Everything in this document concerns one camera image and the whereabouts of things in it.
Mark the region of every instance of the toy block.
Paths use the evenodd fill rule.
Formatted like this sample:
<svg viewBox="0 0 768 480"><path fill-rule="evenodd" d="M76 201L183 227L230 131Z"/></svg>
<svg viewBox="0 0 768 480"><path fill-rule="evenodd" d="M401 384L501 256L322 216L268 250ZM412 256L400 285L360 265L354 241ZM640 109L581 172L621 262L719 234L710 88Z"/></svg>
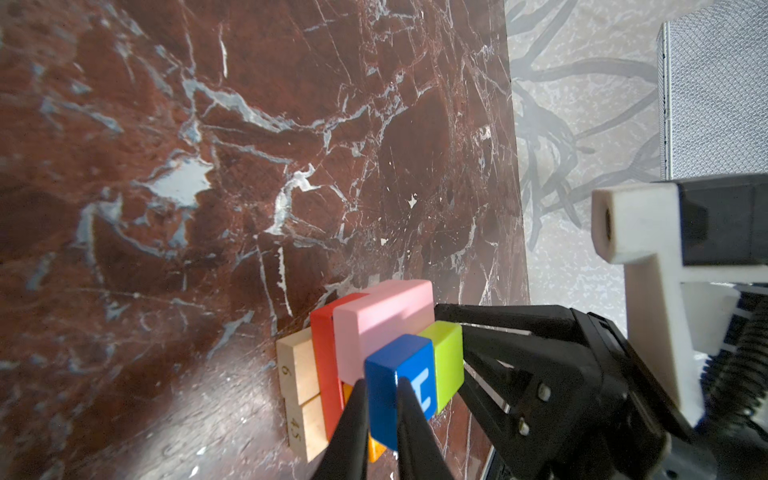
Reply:
<svg viewBox="0 0 768 480"><path fill-rule="evenodd" d="M438 415L464 383L464 346L462 326L458 323L434 322L419 336L432 341L435 349L435 386Z"/></svg>
<svg viewBox="0 0 768 480"><path fill-rule="evenodd" d="M350 385L363 377L363 364L370 354L435 322L432 282L390 280L371 290L333 309L339 379Z"/></svg>
<svg viewBox="0 0 768 480"><path fill-rule="evenodd" d="M357 300L364 293L353 293L334 300L310 313L312 329L312 344L315 350L317 364L317 379L320 385L320 398L323 401L323 418L326 425L326 437L330 441L336 425L341 418L341 412L346 403L342 394L339 370L336 367L336 341L333 335L333 309L344 303Z"/></svg>
<svg viewBox="0 0 768 480"><path fill-rule="evenodd" d="M346 383L343 383L342 385L344 388L344 406L346 406L346 403L349 401L349 396L352 395L353 387ZM371 436L371 432L368 432L368 461L374 463L384 454L384 452L386 452L386 447L374 440Z"/></svg>
<svg viewBox="0 0 768 480"><path fill-rule="evenodd" d="M328 446L319 395L301 406L286 399L286 423L288 446L305 462L311 462Z"/></svg>
<svg viewBox="0 0 768 480"><path fill-rule="evenodd" d="M411 382L424 416L436 411L435 350L432 341L403 335L366 359L368 415L371 436L387 448L397 450L397 384Z"/></svg>
<svg viewBox="0 0 768 480"><path fill-rule="evenodd" d="M280 394L295 405L303 405L320 393L312 346L312 330L304 329L277 340L277 375Z"/></svg>

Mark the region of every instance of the orange block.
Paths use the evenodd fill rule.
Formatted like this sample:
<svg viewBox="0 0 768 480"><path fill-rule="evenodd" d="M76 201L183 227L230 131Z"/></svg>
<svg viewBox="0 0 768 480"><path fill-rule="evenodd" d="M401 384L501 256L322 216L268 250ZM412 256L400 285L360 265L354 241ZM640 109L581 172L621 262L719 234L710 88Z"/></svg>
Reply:
<svg viewBox="0 0 768 480"><path fill-rule="evenodd" d="M341 390L341 380L339 380L339 367L336 365L333 309L365 295L365 293L352 293L310 313L310 328L312 328L312 344L315 350L315 364L317 364L320 401L323 404L323 418L329 441L336 430L336 424L339 423L341 412L344 410L344 394Z"/></svg>
<svg viewBox="0 0 768 480"><path fill-rule="evenodd" d="M344 382L342 382L342 386L344 388L344 405L346 405L346 401L352 395L352 386ZM374 440L371 433L368 432L368 461L374 463L384 452L386 452L386 447Z"/></svg>

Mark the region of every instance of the black cable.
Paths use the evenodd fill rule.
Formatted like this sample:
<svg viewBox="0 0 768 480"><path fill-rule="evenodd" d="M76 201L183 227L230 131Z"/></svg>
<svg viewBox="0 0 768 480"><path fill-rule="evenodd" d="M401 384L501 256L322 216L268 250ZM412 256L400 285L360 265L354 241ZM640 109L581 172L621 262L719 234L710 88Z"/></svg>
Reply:
<svg viewBox="0 0 768 480"><path fill-rule="evenodd" d="M768 432L763 430L763 427L760 425L757 425L755 422L750 420L746 426L750 427L752 430L757 432L757 435L760 437L760 440L763 440L765 443L768 443Z"/></svg>
<svg viewBox="0 0 768 480"><path fill-rule="evenodd" d="M744 326L736 352L713 362L702 376L705 415L697 430L705 435L732 435L748 422L768 390L768 296L756 305ZM720 370L714 380L715 369Z"/></svg>

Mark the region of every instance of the red marble surface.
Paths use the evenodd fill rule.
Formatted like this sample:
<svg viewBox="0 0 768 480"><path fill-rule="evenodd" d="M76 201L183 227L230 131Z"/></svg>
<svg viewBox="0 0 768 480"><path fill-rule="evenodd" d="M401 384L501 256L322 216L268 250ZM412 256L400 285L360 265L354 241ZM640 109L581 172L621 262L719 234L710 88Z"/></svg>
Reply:
<svg viewBox="0 0 768 480"><path fill-rule="evenodd" d="M28 0L0 28L0 477L305 478L274 345L311 310L393 277L527 301L501 0ZM432 425L477 478L461 399Z"/></svg>

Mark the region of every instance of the printed number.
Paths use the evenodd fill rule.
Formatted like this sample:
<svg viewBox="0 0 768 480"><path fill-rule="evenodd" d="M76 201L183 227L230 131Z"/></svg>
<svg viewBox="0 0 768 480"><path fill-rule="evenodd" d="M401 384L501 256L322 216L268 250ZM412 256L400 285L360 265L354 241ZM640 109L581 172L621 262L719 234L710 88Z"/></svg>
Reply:
<svg viewBox="0 0 768 480"><path fill-rule="evenodd" d="M291 424L292 427L294 427L296 429L300 429L301 428L301 425L299 425L298 422L296 422L296 419L291 419L290 420L290 424ZM291 434L293 435L293 437L295 439L299 439L299 441L301 442L301 435L299 435L298 432L291 432Z"/></svg>

